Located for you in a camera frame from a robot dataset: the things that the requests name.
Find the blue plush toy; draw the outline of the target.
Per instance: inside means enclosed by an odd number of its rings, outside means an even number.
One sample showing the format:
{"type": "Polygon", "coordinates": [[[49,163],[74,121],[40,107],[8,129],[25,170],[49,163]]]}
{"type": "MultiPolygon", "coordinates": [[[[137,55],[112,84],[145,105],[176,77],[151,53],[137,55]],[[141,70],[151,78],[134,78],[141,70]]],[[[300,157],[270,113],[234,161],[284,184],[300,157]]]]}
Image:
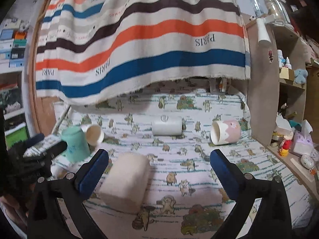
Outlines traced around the blue plush toy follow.
{"type": "Polygon", "coordinates": [[[308,72],[306,69],[297,69],[294,71],[294,82],[300,85],[304,85],[307,81],[308,72]]]}

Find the white cylindrical mug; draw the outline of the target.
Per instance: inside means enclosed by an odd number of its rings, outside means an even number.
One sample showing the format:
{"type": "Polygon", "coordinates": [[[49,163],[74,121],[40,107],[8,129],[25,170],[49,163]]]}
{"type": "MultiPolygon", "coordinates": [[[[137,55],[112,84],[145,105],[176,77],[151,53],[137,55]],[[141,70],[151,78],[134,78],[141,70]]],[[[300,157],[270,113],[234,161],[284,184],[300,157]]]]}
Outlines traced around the white cylindrical mug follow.
{"type": "Polygon", "coordinates": [[[157,116],[151,122],[154,136],[176,136],[182,134],[182,118],[168,115],[157,116]]]}

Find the beige speckled cup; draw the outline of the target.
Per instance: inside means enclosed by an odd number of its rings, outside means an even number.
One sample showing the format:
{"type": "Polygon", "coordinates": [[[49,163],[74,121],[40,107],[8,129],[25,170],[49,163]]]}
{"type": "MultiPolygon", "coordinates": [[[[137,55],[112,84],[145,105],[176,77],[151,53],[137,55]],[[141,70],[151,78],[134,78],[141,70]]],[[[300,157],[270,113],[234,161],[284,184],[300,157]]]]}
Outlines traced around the beige speckled cup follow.
{"type": "Polygon", "coordinates": [[[150,162],[145,155],[122,153],[99,188],[100,199],[114,210],[135,214],[146,192],[150,162]]]}

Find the storage boxes stack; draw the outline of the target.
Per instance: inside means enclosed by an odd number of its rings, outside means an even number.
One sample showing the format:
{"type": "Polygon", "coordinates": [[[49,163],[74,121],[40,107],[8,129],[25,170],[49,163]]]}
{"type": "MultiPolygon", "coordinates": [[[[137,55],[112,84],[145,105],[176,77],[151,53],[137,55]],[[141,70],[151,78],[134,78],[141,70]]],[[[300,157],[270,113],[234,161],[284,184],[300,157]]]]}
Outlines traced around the storage boxes stack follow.
{"type": "Polygon", "coordinates": [[[7,18],[1,24],[1,72],[25,66],[28,24],[19,18],[7,18]]]}

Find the red yellow toy figure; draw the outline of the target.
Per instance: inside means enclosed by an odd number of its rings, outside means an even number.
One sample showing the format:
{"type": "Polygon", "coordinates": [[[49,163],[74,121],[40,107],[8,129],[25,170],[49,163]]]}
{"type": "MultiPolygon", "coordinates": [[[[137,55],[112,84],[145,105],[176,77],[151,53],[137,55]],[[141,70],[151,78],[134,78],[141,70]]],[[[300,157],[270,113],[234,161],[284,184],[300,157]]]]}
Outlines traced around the red yellow toy figure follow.
{"type": "Polygon", "coordinates": [[[279,155],[282,157],[286,157],[289,154],[291,144],[292,136],[284,136],[279,146],[279,155]]]}

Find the wooden shelf unit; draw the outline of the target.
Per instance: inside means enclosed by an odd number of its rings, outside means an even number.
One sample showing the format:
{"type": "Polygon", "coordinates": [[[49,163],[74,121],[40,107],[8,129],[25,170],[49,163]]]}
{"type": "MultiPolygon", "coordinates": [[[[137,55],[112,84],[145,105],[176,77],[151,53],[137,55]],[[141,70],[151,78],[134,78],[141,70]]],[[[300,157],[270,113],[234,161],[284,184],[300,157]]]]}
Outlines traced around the wooden shelf unit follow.
{"type": "Polygon", "coordinates": [[[251,114],[252,136],[275,155],[278,148],[271,147],[278,109],[287,104],[284,116],[301,123],[307,120],[312,128],[312,140],[318,142],[318,68],[307,67],[301,37],[288,27],[267,25],[270,46],[258,44],[258,29],[255,21],[243,15],[247,28],[251,79],[248,82],[248,107],[251,114]],[[280,78],[277,51],[289,57],[292,69],[307,69],[308,80],[300,85],[280,78]]]}

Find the small white paper cup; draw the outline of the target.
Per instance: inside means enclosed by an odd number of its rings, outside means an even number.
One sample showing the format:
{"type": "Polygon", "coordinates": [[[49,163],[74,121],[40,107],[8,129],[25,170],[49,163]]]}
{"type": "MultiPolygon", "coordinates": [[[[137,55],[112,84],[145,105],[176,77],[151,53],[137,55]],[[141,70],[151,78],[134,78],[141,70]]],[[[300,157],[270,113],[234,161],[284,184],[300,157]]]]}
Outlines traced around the small white paper cup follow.
{"type": "Polygon", "coordinates": [[[91,146],[98,146],[104,140],[104,132],[99,125],[86,124],[81,126],[82,131],[85,134],[87,143],[91,146]]]}

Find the tissue pack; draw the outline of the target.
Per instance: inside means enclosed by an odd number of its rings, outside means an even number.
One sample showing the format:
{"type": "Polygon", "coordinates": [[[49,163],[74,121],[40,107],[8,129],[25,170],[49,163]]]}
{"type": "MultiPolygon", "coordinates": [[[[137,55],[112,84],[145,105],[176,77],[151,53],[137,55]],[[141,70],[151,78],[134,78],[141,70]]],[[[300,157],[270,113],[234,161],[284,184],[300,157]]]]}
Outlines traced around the tissue pack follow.
{"type": "Polygon", "coordinates": [[[312,141],[311,133],[313,128],[307,120],[303,120],[301,131],[295,131],[292,152],[296,155],[308,155],[310,156],[314,144],[312,141]]]}

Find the striped Paris blanket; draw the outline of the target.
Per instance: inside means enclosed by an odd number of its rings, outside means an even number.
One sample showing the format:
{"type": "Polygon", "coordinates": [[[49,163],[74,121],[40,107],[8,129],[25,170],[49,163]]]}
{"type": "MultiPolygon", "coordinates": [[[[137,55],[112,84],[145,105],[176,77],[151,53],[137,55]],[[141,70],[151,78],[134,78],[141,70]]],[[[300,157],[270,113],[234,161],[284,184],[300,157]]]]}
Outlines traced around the striped Paris blanket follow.
{"type": "Polygon", "coordinates": [[[236,0],[51,0],[39,32],[38,97],[90,105],[159,81],[250,78],[236,0]]]}

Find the pink and white cup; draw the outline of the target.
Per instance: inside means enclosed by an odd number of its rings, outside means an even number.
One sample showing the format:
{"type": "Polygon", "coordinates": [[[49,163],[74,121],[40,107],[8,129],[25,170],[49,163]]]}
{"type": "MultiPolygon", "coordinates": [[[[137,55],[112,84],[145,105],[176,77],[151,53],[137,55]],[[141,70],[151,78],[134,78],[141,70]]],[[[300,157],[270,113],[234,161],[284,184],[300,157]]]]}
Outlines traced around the pink and white cup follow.
{"type": "Polygon", "coordinates": [[[214,145],[227,145],[239,141],[241,127],[237,120],[213,121],[210,138],[214,145]]]}

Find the cartoon animal print bedsheet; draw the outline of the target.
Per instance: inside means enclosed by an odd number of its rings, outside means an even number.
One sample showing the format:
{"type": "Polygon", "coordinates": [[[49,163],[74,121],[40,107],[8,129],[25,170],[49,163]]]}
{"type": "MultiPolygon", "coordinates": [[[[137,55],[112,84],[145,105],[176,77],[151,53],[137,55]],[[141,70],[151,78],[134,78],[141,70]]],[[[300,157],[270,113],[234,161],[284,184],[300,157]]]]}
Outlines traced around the cartoon animal print bedsheet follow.
{"type": "Polygon", "coordinates": [[[209,163],[215,149],[210,128],[216,120],[237,120],[238,142],[221,151],[257,179],[279,176],[290,206],[292,226],[308,224],[311,197],[290,169],[251,136],[250,113],[241,92],[212,94],[206,80],[155,83],[93,106],[69,109],[59,130],[86,124],[104,132],[101,147],[113,165],[121,153],[145,155],[151,165],[142,210],[114,210],[94,192],[84,205],[108,238],[210,238],[235,202],[228,198],[209,163]],[[154,136],[157,116],[182,118],[182,134],[154,136]]]}

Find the white handheld vacuum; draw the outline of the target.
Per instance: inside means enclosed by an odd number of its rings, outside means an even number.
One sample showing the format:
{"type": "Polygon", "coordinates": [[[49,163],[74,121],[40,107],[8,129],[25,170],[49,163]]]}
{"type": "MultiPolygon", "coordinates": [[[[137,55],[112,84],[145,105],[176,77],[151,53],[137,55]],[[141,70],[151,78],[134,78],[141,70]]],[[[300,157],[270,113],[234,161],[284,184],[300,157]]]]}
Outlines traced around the white handheld vacuum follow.
{"type": "Polygon", "coordinates": [[[256,18],[258,31],[258,44],[264,47],[271,45],[271,40],[267,32],[266,25],[273,24],[279,27],[288,27],[294,31],[286,11],[286,0],[264,0],[268,9],[268,16],[256,18]]]}

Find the mint green cup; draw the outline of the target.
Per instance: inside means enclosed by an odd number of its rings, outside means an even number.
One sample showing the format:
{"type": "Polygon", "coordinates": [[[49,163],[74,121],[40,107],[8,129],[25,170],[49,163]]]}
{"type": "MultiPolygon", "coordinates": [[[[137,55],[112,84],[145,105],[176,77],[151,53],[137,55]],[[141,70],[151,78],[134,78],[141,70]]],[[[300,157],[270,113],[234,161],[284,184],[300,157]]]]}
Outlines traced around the mint green cup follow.
{"type": "Polygon", "coordinates": [[[90,156],[89,145],[80,126],[65,129],[61,133],[61,139],[67,143],[65,156],[71,163],[83,161],[90,156]]]}

